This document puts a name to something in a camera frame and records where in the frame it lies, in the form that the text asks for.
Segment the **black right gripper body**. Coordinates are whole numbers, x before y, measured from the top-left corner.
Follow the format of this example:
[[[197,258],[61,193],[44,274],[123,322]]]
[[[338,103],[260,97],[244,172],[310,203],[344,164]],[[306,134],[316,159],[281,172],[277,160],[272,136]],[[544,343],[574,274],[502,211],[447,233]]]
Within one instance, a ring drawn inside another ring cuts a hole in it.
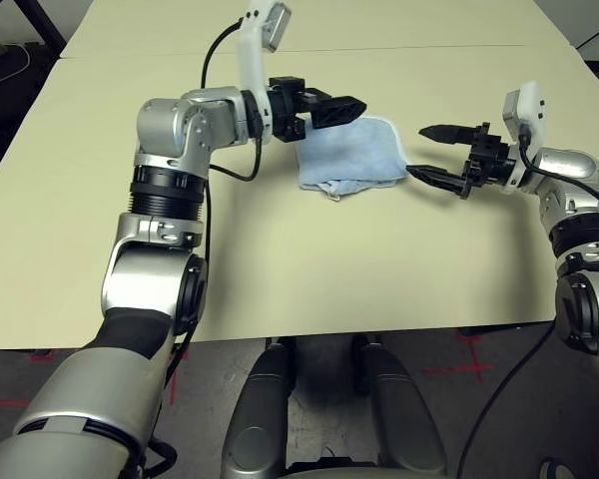
[[[490,124],[484,122],[461,136],[461,143],[470,147],[462,172],[463,199],[473,188],[503,186],[508,180],[508,145],[501,142],[500,136],[490,135],[489,128]]]

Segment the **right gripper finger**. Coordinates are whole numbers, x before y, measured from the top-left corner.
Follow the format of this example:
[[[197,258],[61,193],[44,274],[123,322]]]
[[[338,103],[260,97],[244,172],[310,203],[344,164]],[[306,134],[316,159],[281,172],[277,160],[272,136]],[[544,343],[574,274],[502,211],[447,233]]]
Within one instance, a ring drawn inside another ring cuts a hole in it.
[[[445,169],[426,165],[410,165],[407,167],[407,171],[415,179],[434,188],[452,193],[462,193],[464,190],[465,178],[451,174]]]
[[[436,143],[471,145],[474,138],[474,129],[440,124],[424,127],[418,131],[418,134]]]

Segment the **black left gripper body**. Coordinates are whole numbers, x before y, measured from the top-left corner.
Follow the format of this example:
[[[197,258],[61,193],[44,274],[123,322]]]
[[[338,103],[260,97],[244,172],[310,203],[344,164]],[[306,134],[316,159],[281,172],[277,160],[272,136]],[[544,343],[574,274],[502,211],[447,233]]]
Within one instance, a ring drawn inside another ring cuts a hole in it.
[[[305,120],[299,113],[306,112],[305,81],[293,76],[269,78],[268,97],[272,109],[273,135],[284,143],[305,138]]]

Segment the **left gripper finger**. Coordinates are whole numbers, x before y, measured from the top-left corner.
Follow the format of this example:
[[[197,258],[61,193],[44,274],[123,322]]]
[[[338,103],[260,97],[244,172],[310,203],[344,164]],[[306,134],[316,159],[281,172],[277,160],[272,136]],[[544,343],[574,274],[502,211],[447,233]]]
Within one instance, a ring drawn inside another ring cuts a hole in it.
[[[320,106],[310,113],[314,129],[325,129],[349,124],[366,110],[366,103],[345,103]]]
[[[309,104],[363,104],[353,96],[332,96],[317,88],[306,88],[303,94]]]

